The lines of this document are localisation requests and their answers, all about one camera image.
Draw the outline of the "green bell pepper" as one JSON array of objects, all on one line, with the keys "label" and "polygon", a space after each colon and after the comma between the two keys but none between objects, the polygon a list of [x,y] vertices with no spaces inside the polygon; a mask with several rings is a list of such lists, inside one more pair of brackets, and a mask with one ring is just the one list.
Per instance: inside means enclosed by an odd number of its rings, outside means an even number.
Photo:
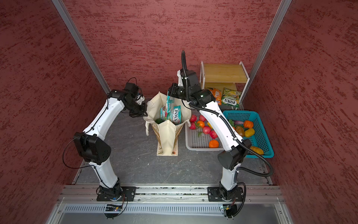
[{"label": "green bell pepper", "polygon": [[163,120],[163,119],[161,119],[161,118],[158,118],[158,119],[156,119],[156,120],[155,120],[155,122],[156,122],[157,124],[161,124],[161,123],[163,123],[163,122],[164,122],[164,120]]}]

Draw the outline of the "teal Fox's candy bag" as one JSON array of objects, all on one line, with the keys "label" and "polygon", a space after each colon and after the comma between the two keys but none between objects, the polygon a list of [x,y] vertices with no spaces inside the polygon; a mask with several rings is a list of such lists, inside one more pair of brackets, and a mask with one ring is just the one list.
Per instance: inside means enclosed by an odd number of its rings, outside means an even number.
[{"label": "teal Fox's candy bag", "polygon": [[166,108],[165,108],[165,118],[167,120],[172,121],[173,111],[174,111],[174,98],[167,95]]},{"label": "teal Fox's candy bag", "polygon": [[181,106],[174,106],[169,112],[165,106],[160,109],[160,119],[169,120],[175,125],[181,124]]}]

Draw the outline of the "cream floral tote bag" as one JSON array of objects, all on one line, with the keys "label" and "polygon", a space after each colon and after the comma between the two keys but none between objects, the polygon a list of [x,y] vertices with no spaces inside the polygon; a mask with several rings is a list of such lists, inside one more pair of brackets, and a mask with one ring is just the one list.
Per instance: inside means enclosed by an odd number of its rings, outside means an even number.
[{"label": "cream floral tote bag", "polygon": [[146,135],[149,135],[149,127],[153,131],[158,140],[157,156],[178,156],[178,137],[185,124],[189,123],[192,112],[189,104],[180,99],[174,99],[174,106],[181,108],[181,123],[174,124],[169,120],[162,123],[156,123],[160,118],[160,109],[166,104],[167,96],[161,92],[155,95],[147,102],[147,116],[144,117]]}]

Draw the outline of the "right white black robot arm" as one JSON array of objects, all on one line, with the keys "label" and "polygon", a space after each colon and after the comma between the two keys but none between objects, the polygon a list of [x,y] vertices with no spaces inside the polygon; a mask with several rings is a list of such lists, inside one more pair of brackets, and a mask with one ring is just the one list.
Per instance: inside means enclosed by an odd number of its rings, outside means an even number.
[{"label": "right white black robot arm", "polygon": [[218,135],[224,148],[224,151],[218,154],[218,160],[223,167],[219,194],[224,201],[231,201],[237,192],[238,169],[247,154],[242,137],[223,115],[210,90],[198,88],[197,92],[190,92],[190,89],[173,83],[168,93],[174,98],[187,99],[191,108],[198,110]]}]

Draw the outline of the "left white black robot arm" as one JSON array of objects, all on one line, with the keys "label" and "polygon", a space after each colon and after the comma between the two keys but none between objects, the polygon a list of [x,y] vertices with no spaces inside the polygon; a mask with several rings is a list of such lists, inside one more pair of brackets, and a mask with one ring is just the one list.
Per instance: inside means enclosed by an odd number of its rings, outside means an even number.
[{"label": "left white black robot arm", "polygon": [[145,97],[141,88],[135,86],[112,90],[96,118],[82,132],[75,133],[73,138],[79,155],[94,170],[99,180],[99,201],[125,199],[120,180],[111,165],[112,149],[105,142],[109,128],[123,110],[127,110],[133,118],[147,116]]}]

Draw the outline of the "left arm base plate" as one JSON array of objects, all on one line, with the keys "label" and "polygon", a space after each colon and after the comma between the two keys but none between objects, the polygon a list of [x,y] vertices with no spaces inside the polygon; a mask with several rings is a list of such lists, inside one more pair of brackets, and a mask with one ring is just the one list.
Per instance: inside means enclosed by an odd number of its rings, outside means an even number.
[{"label": "left arm base plate", "polygon": [[129,201],[132,202],[135,197],[136,187],[134,186],[125,186],[119,188],[108,189],[102,186],[99,186],[96,190],[97,201],[99,202],[123,202]]}]

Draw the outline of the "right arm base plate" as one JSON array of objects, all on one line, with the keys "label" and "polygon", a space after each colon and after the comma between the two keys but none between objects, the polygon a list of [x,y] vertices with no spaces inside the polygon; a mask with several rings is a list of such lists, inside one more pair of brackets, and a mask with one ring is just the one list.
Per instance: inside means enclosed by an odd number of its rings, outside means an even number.
[{"label": "right arm base plate", "polygon": [[210,202],[242,202],[244,190],[242,187],[234,187],[226,190],[224,187],[208,187],[208,200]]}]

